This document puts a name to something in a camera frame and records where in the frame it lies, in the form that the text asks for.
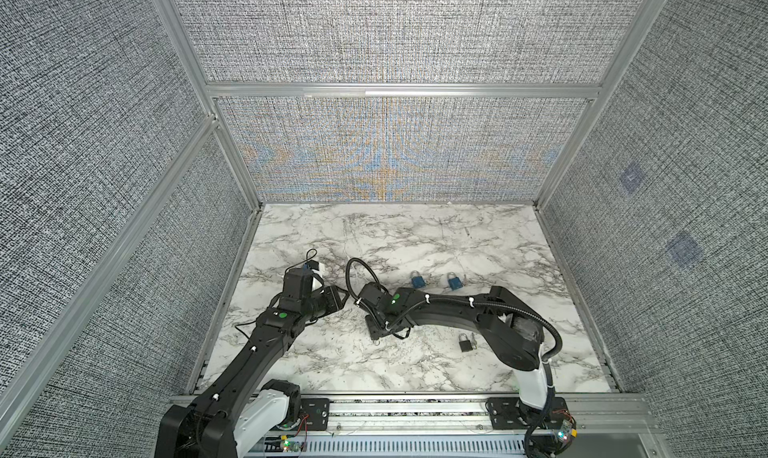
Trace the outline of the blue padlock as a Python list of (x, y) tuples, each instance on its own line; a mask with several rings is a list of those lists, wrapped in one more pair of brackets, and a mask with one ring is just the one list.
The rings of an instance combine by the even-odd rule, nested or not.
[(446, 278), (447, 284), (452, 291), (459, 290), (463, 287), (463, 282), (457, 274), (450, 272), (446, 275)]
[(425, 278), (418, 271), (411, 273), (410, 281), (414, 289), (425, 289), (427, 287)]

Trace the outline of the black padlock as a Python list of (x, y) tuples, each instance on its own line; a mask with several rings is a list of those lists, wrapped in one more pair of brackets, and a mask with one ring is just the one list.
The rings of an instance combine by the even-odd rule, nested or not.
[(474, 334), (461, 333), (459, 335), (458, 344), (462, 353), (472, 352), (477, 349), (477, 342)]

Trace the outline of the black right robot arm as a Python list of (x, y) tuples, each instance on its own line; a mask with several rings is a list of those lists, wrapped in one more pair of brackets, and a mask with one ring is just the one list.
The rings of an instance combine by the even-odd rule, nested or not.
[(372, 340), (389, 336), (405, 339), (410, 329), (419, 326), (478, 333), (497, 359), (513, 370), (525, 407), (543, 410), (552, 400), (550, 362), (562, 349), (562, 337), (551, 323), (504, 287), (458, 296), (410, 287), (388, 292), (371, 282), (355, 302), (367, 313)]

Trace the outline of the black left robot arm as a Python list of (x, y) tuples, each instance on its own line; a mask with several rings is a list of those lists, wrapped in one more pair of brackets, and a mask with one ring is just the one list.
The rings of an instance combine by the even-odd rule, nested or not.
[(342, 310), (350, 293), (304, 266), (290, 268), (282, 290), (254, 320), (241, 351), (189, 405), (173, 405), (159, 425), (156, 457), (243, 457), (277, 426), (299, 420), (298, 385), (258, 387), (308, 324)]

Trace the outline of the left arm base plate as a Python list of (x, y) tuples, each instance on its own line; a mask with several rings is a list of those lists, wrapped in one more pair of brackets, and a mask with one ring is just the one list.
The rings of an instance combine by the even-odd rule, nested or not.
[(330, 404), (331, 400), (328, 398), (302, 398), (298, 417), (275, 425), (270, 431), (292, 435), (304, 431), (326, 431), (330, 418)]

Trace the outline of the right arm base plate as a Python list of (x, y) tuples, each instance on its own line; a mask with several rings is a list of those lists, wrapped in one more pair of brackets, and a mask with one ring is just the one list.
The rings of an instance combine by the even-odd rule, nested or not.
[[(494, 430), (525, 430), (540, 414), (539, 410), (523, 405), (518, 397), (488, 398), (485, 401), (485, 409)], [(576, 428), (576, 419), (570, 413), (564, 398), (554, 397), (551, 409), (540, 428), (566, 434)]]

